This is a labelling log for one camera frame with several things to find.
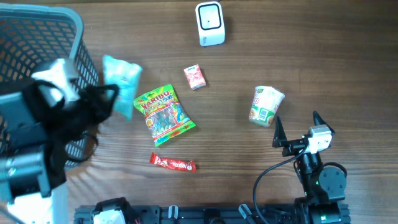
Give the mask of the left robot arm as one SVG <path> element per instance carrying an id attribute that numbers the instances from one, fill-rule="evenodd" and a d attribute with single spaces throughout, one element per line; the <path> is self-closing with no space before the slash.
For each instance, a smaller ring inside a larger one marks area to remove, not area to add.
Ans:
<path id="1" fill-rule="evenodd" d="M 108 119 L 119 93 L 115 84 L 88 85 L 67 105 L 66 93 L 55 106 L 41 87 L 53 83 L 30 80 L 9 85 L 1 93 L 1 116 L 9 140 L 1 146 L 1 213 L 15 223 L 68 223 L 65 163 L 81 163 L 66 145 L 88 137 L 87 130 Z"/>

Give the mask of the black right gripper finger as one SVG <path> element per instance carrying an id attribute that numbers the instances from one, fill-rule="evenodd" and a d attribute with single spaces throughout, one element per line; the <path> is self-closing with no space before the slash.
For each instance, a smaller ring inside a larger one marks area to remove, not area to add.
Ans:
<path id="1" fill-rule="evenodd" d="M 284 147 L 287 145 L 287 137 L 279 116 L 276 117 L 275 132 L 272 147 Z"/>
<path id="2" fill-rule="evenodd" d="M 335 130 L 322 119 L 322 117 L 318 114 L 317 111 L 313 112 L 313 121 L 314 121 L 315 126 L 326 125 L 329 128 L 329 130 L 331 131 L 331 133 L 335 134 Z"/>

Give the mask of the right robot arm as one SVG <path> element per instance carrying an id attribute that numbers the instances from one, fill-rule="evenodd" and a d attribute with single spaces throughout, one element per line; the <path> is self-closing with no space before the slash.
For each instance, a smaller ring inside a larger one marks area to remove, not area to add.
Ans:
<path id="1" fill-rule="evenodd" d="M 350 223 L 349 208 L 342 201 L 348 172 L 336 162 L 322 162 L 320 153 L 331 147 L 335 131 L 313 112 L 314 125 L 300 139 L 288 140 L 280 118 L 276 118 L 272 146 L 282 148 L 284 157 L 294 157 L 294 169 L 305 196 L 295 199 L 299 223 Z"/>

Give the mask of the teal tissue pack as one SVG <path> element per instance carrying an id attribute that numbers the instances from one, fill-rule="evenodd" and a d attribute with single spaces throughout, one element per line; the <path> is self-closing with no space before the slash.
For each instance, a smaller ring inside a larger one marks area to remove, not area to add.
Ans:
<path id="1" fill-rule="evenodd" d="M 132 120 L 133 106 L 142 67 L 136 63 L 103 56 L 103 73 L 106 85 L 116 84 L 119 93 L 114 102 L 114 109 L 127 120 Z"/>

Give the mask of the instant noodle cup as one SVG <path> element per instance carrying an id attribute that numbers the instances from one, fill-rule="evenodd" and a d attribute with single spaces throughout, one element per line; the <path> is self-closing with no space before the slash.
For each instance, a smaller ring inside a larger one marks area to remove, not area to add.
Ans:
<path id="1" fill-rule="evenodd" d="M 250 122 L 269 127 L 285 95 L 271 86 L 257 86 L 249 113 Z"/>

